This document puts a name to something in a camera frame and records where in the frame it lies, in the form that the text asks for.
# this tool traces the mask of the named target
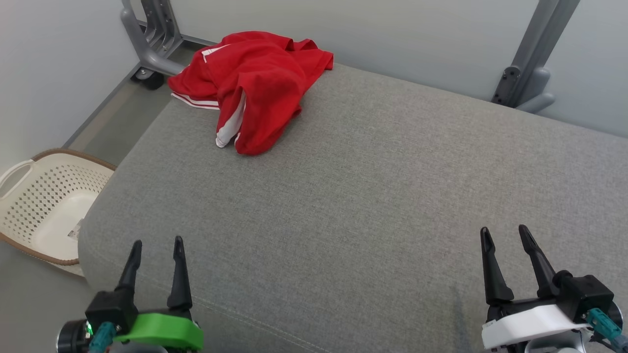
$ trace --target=teal cable connector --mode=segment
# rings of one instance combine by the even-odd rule
[[[617,352],[628,352],[628,338],[622,335],[622,329],[598,308],[587,312],[587,322],[593,330],[609,340]]]
[[[113,323],[104,322],[96,331],[94,338],[89,342],[88,353],[105,353],[116,336],[116,327]]]

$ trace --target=gray couch cushion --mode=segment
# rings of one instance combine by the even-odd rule
[[[100,289],[142,239],[148,308],[183,236],[207,352],[482,350],[485,225],[518,298],[536,292],[523,223],[628,307],[628,140],[341,65],[263,155],[216,147],[216,120],[170,102],[79,242]]]

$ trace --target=caster wheel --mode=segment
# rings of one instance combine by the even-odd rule
[[[155,72],[146,80],[142,80],[142,84],[149,90],[156,90],[163,85],[164,80],[164,76],[161,73]]]

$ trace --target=brown basket rim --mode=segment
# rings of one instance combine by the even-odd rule
[[[53,148],[53,149],[49,149],[47,151],[41,152],[38,155],[32,157],[31,159],[33,161],[38,161],[44,157],[50,156],[50,155],[56,155],[56,154],[65,154],[65,155],[72,155],[75,157],[79,157],[79,158],[83,158],[84,160],[88,160],[90,162],[94,162],[96,164],[99,164],[107,169],[111,169],[112,171],[116,170],[116,166],[114,166],[111,163],[105,162],[103,160],[100,160],[94,156],[90,156],[87,153],[83,153],[83,152],[79,152],[79,151],[74,151],[72,149],[65,149],[65,148]],[[0,232],[0,241],[5,241],[7,242],[7,244],[15,247],[17,250],[22,251],[23,253],[26,253],[30,256],[34,256],[38,259],[42,259],[44,261],[48,261],[49,263],[53,263],[53,264],[57,264],[60,266],[72,266],[72,265],[76,265],[79,263],[79,259],[71,259],[71,260],[61,260],[61,259],[57,259],[57,258],[53,258],[51,256],[48,256],[46,254],[42,254],[39,251],[35,251],[33,249],[31,249],[30,247],[26,247],[16,241],[14,241],[13,239],[9,238],[8,236],[4,235],[2,232]]]

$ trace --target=white plastic basket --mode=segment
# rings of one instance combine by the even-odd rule
[[[24,176],[12,187],[12,176]],[[83,275],[73,229],[115,166],[85,153],[51,149],[0,176],[0,239],[65,271]]]

